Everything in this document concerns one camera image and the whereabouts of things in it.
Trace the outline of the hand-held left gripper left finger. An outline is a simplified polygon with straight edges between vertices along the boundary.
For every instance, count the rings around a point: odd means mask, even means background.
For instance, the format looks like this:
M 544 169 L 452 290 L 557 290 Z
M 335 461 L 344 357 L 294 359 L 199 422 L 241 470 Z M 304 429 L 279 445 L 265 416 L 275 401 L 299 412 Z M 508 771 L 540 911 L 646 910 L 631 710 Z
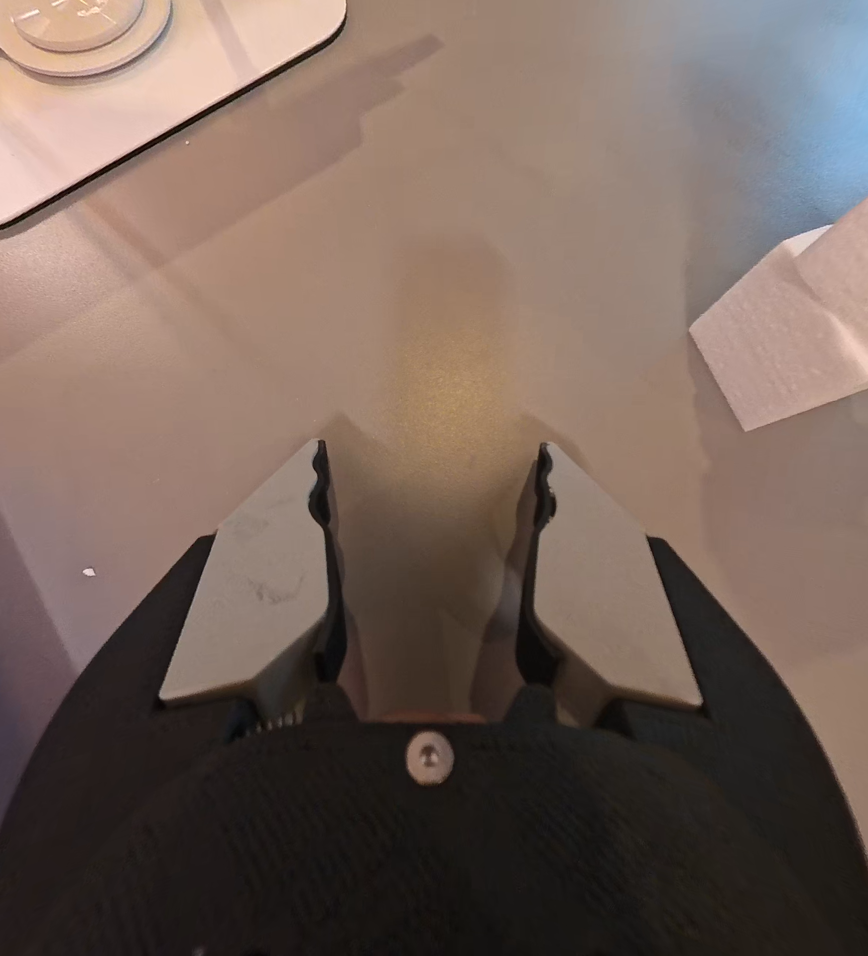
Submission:
M 297 707 L 347 649 L 326 443 L 310 440 L 217 529 L 159 690 L 168 707 Z

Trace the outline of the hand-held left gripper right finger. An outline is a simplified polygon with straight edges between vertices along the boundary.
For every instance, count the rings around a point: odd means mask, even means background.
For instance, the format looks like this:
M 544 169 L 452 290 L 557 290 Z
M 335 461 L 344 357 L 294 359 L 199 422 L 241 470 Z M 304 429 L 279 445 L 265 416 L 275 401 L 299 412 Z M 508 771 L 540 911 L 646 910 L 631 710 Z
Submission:
M 595 725 L 616 702 L 696 712 L 703 696 L 641 524 L 541 444 L 515 644 L 523 681 Z

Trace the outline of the white wooden document stand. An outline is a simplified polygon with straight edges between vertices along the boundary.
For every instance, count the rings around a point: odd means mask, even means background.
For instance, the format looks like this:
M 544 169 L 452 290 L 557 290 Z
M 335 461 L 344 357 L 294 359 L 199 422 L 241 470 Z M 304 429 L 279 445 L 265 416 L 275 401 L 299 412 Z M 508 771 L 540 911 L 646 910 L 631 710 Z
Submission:
M 344 1 L 0 2 L 0 227 L 332 42 Z

